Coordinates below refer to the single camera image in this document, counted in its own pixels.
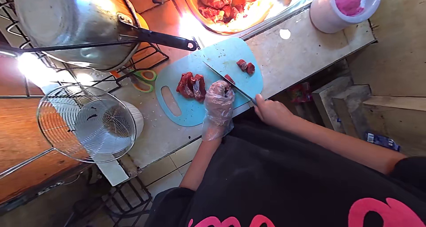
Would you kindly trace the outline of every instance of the black shirt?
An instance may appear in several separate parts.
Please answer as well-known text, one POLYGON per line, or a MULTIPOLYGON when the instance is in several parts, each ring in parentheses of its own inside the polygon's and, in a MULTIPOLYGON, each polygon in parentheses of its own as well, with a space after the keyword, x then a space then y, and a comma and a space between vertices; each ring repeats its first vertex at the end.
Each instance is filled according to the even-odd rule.
POLYGON ((197 191, 158 194, 146 227, 425 227, 426 158, 387 176, 305 139, 236 125, 197 191))

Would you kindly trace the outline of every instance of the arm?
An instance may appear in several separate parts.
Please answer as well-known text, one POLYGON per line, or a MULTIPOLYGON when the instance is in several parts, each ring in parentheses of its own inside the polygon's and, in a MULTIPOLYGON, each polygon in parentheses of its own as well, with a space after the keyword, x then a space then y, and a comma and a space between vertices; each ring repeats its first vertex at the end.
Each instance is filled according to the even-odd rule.
POLYGON ((179 187, 197 190, 203 180, 204 173, 210 160, 219 147, 222 138, 202 141, 179 187))
POLYGON ((345 158, 389 174, 395 164, 406 158, 402 153, 335 132, 293 115, 284 104, 256 95, 256 114, 266 124, 303 137, 345 158))
POLYGON ((207 166, 219 147, 222 137, 232 130, 234 99, 234 92, 225 81, 214 82, 208 89, 204 99, 206 117, 203 121, 203 141, 179 187, 196 191, 200 186, 207 166))

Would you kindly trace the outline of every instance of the light blue cutting board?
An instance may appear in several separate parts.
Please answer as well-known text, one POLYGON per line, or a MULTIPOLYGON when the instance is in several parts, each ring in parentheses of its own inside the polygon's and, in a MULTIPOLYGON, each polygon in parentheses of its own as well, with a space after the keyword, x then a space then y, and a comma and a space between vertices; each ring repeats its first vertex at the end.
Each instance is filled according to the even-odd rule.
MULTIPOLYGON (((257 65, 256 59, 247 44, 239 38, 230 38, 211 45, 204 49, 191 53, 188 56, 170 64, 158 74, 155 83, 155 90, 158 102, 163 108, 166 115, 176 124, 181 126, 195 126, 203 122, 205 116, 205 109, 202 103, 195 99, 185 99, 181 94, 176 92, 176 87, 181 79, 182 73, 191 71, 193 75, 200 74, 204 76, 206 83, 206 90, 210 85, 221 79, 219 75, 210 70, 203 61, 213 67, 216 71, 229 74, 235 81, 236 85, 249 96, 253 97, 260 94, 263 88, 262 74, 257 65), (242 72, 236 62, 239 59, 252 62, 255 66, 253 75, 248 75, 242 72), (161 89, 168 86, 176 100, 182 114, 179 116, 173 115, 167 107, 163 99, 161 89)), ((234 108, 241 106, 249 99, 235 91, 234 108)))

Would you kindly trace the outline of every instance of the pink print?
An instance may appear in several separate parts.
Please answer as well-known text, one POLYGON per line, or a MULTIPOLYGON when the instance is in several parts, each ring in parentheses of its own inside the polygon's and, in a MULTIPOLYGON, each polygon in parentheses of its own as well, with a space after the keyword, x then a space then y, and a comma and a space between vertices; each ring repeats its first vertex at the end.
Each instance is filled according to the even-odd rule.
POLYGON ((349 210, 349 227, 362 227, 364 217, 369 211, 380 214, 383 227, 426 227, 417 214, 404 203, 392 198, 386 198, 386 202, 387 204, 373 198, 354 202, 349 210))
MULTIPOLYGON (((188 227, 192 225, 192 222, 193 222, 193 219, 189 221, 188 227)), ((238 219, 235 217, 229 217, 229 218, 226 218, 224 221, 220 222, 220 220, 215 216, 210 216, 203 219, 194 227, 208 227, 210 225, 213 225, 214 227, 229 227, 231 225, 233 225, 234 227, 241 227, 238 219)))
POLYGON ((263 223, 268 227, 275 227, 272 221, 263 215, 256 215, 251 221, 250 227, 260 227, 263 223))
MULTIPOLYGON (((193 222, 194 220, 191 219, 189 221, 188 227, 191 227, 193 222)), ((250 227, 260 227, 263 223, 265 223, 268 227, 275 227, 272 221, 263 215, 256 215, 251 220, 250 227)), ((229 227, 231 225, 233 225, 234 227, 241 227, 238 219, 235 217, 229 217, 225 219, 224 221, 220 222, 220 220, 215 216, 210 216, 203 219, 194 227, 208 227, 210 225, 213 225, 214 227, 229 227)))

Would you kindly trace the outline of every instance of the hand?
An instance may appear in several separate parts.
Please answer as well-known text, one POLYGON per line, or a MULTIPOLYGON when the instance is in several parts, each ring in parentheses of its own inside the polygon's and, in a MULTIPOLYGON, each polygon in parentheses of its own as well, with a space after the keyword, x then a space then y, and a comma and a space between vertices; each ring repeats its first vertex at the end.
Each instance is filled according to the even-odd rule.
POLYGON ((227 82, 216 81, 210 86, 204 99, 206 117, 203 122, 203 140, 223 137, 232 130, 234 99, 234 91, 227 82))
POLYGON ((254 111, 264 123, 270 126, 288 130, 296 119, 296 116, 278 101, 264 100, 260 94, 257 94, 256 102, 257 106, 254 107, 254 111))

